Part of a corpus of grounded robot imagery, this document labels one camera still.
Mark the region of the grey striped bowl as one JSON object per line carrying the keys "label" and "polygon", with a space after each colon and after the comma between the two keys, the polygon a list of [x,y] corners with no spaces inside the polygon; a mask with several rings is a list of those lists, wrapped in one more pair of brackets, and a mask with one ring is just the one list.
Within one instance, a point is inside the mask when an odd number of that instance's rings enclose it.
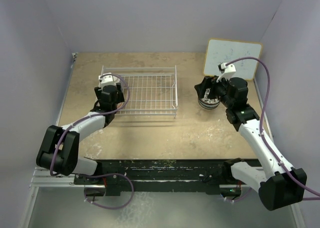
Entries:
{"label": "grey striped bowl", "polygon": [[207,110],[213,110],[218,107],[220,101],[218,99],[209,99],[208,95],[210,93],[210,88],[206,89],[203,98],[198,98],[198,103],[201,107]]}

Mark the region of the white wire dish rack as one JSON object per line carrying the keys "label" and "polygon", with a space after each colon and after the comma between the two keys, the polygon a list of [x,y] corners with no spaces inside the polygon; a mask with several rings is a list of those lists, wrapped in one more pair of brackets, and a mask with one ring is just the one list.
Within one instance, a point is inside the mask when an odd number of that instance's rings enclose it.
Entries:
{"label": "white wire dish rack", "polygon": [[122,116],[172,116],[178,111],[177,67],[106,67],[101,74],[114,73],[123,78],[124,98],[130,92]]}

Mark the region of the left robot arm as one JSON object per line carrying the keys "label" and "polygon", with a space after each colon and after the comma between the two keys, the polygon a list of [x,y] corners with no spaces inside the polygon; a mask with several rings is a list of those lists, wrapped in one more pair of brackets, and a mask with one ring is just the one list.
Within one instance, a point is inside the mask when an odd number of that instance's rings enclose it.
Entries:
{"label": "left robot arm", "polygon": [[84,173],[92,184],[101,182],[103,172],[97,168],[98,163],[79,156],[80,142],[96,132],[107,127],[119,110],[118,104],[126,104],[121,83],[95,87],[97,97],[94,107],[80,120],[63,127],[51,125],[47,128],[36,164],[51,171],[52,175],[70,175]]}

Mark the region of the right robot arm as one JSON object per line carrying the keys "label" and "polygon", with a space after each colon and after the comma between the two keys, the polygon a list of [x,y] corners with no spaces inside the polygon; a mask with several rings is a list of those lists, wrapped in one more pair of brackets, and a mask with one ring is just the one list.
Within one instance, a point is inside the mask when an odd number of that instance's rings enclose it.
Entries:
{"label": "right robot arm", "polygon": [[226,117],[235,130],[247,141],[262,170],[251,167],[243,159],[231,159],[224,163],[223,180],[235,183],[240,180],[255,190],[268,210],[301,202],[304,196],[307,174],[296,169],[279,152],[263,129],[263,121],[254,108],[248,104],[248,83],[242,78],[218,80],[206,76],[195,85],[198,103],[209,106],[204,98],[216,99],[226,108]]}

